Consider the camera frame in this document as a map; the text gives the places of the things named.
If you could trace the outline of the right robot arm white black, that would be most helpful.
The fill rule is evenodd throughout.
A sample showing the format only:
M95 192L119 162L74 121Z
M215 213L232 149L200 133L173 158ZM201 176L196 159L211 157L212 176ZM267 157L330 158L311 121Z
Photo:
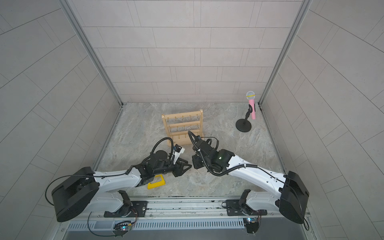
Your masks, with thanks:
M274 205L286 219L302 224L309 231L305 214L310 194L298 174L292 171L282 174L266 170L233 152L213 148L210 140L205 141L192 132L188 132L188 136L195 151L193 163L196 169L205 167L213 176L231 175L266 190L271 194L266 202L268 205Z

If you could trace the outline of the yellow triangular plastic frame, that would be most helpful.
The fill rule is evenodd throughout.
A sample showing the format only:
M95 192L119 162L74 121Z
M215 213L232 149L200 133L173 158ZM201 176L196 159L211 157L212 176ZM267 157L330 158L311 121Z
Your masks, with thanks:
M154 180L151 183L148 183L147 188L148 190L152 190L165 185L166 185L166 182L165 182L164 176L156 175Z

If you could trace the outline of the black microphone stand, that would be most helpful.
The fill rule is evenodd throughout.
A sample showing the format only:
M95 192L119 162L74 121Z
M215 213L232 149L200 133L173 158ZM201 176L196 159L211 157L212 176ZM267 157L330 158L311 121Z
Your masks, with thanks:
M248 121L249 116L253 112L253 108L249 105L249 109L244 119L239 119L236 122L236 128L242 133L247 133L252 129L252 124Z

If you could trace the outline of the right green circuit board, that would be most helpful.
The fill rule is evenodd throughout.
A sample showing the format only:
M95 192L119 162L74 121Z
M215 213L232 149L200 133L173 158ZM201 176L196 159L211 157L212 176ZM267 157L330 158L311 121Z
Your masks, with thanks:
M247 234L255 235L260 228L260 221L256 218L244 218L243 219Z

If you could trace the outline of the left green circuit board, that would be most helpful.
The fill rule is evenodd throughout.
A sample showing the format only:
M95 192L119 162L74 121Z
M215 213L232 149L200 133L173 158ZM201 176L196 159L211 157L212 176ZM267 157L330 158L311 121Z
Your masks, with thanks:
M123 222L117 223L114 226L113 233L116 236L123 236L127 232L131 231L132 228L133 228L133 225L132 225L131 221L123 221Z

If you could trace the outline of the pink toy microphone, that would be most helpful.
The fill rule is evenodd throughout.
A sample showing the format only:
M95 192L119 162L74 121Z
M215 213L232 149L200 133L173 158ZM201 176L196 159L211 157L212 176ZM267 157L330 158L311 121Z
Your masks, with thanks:
M249 101L249 112L251 114L252 120L256 119L256 105L255 105L255 97L256 94L253 91L248 91L247 94L247 100Z

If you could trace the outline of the wooden jewelry display stand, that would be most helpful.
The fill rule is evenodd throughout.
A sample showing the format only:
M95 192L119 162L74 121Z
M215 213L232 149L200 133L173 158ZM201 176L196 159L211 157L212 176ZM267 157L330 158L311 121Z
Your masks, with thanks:
M188 131L203 137L203 110L178 114L162 115L166 134L176 145L191 144Z

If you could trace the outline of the aluminium mounting rail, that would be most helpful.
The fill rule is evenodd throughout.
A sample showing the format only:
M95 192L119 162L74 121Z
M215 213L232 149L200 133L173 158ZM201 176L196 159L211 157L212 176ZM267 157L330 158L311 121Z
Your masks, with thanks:
M237 198L148 198L131 200L125 191L76 197L54 194L57 220L66 222L85 213L101 213L104 218L203 215L224 211L226 216L265 216L280 212L288 220L302 224L309 200L308 192L284 190L275 198L266 192L243 191Z

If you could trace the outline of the green circuit board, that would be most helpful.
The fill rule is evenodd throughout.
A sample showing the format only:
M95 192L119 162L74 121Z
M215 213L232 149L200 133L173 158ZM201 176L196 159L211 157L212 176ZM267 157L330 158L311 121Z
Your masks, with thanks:
M256 218L244 218L243 219L247 234L255 235L260 228L260 221Z
M117 223L114 226L113 233L116 236L123 236L127 232L131 231L132 228L133 228L133 225L132 225L131 221L123 221L123 222Z

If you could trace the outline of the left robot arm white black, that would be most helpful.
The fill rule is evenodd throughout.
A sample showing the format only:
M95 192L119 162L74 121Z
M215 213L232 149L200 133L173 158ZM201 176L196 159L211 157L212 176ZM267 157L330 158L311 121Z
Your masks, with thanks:
M181 159L184 148L171 145L171 152L153 148L148 157L128 170L95 172L83 167L73 175L63 176L63 182L51 191L49 202L55 208L59 223L82 213L102 212L105 218L144 217L148 203L132 201L127 188L151 183L155 176L172 173L182 176L192 165Z

